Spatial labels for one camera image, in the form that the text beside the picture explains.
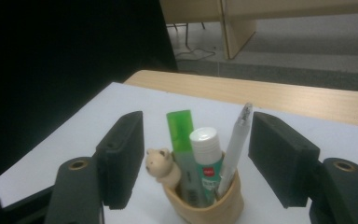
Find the white tabletop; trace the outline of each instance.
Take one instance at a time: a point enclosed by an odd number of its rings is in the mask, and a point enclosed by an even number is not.
[[[221,148],[225,149],[242,108],[243,105],[112,83],[0,176],[0,199],[7,206],[53,185],[62,163],[92,156],[109,129],[127,113],[144,112],[145,149],[172,148],[166,114],[184,109],[192,111],[195,128],[215,127]],[[307,137],[321,149],[321,161],[338,157],[358,164],[358,126],[260,108],[255,111],[277,116]],[[310,223],[308,207],[282,208],[247,151],[242,152],[238,169],[245,201],[238,223]],[[144,164],[128,206],[120,211],[105,207],[104,215],[105,223],[185,223]]]

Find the floor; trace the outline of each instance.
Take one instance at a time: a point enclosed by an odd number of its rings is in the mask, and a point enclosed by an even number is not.
[[[257,21],[225,59],[219,22],[167,28],[180,72],[358,91],[358,14]]]

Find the glue stick label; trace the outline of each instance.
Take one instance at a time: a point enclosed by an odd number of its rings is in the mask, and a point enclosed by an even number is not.
[[[214,191],[220,183],[219,173],[222,166],[222,160],[223,159],[209,165],[198,164],[198,172],[202,186],[204,188],[206,199],[208,201],[208,205],[212,205],[214,203]]]

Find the white cap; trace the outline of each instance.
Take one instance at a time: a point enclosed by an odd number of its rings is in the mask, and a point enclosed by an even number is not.
[[[218,162],[222,158],[219,138],[215,128],[199,128],[190,134],[196,162],[208,165]]]

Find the bear face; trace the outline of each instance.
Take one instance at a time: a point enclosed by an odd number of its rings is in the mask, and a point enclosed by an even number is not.
[[[146,151],[146,170],[157,178],[168,175],[173,167],[173,159],[167,148]]]

